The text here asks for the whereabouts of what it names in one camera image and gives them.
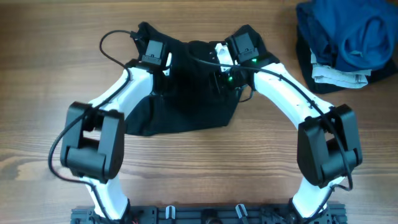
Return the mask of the black t-shirt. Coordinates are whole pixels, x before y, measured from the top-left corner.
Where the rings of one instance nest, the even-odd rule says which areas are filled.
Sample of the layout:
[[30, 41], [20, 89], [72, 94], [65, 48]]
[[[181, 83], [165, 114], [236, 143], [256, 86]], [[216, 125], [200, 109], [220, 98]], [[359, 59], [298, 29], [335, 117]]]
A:
[[157, 31], [148, 22], [141, 22], [134, 37], [139, 55], [145, 54], [150, 40], [165, 44], [172, 54], [170, 75], [154, 75], [150, 93], [126, 117], [126, 134], [152, 136], [228, 125], [244, 87], [254, 86], [255, 68], [280, 62], [248, 24], [221, 41], [228, 46], [233, 59], [241, 57], [242, 51], [235, 46], [244, 34], [252, 43], [254, 55], [241, 62], [243, 69], [222, 72], [215, 50], [217, 41], [182, 42]]

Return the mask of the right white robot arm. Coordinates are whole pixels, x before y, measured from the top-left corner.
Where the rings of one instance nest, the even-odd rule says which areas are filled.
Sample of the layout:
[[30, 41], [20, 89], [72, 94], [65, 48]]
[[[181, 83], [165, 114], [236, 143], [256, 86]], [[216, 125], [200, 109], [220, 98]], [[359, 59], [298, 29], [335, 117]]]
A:
[[335, 189], [353, 189], [352, 171], [363, 162], [354, 111], [333, 106], [307, 90], [245, 32], [217, 44], [221, 72], [232, 86], [251, 85], [275, 104], [298, 131], [297, 164], [303, 175], [292, 208], [305, 223], [321, 217]]

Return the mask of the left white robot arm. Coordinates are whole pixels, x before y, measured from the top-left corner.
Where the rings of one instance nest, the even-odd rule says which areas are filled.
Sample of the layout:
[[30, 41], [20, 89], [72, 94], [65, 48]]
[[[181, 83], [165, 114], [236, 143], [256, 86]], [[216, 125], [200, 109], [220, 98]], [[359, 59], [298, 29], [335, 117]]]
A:
[[125, 119], [153, 92], [154, 75], [169, 74], [172, 54], [165, 43], [150, 40], [135, 67], [89, 103], [74, 102], [67, 112], [60, 161], [74, 181], [85, 184], [98, 223], [129, 223], [129, 200], [119, 182], [124, 158]]

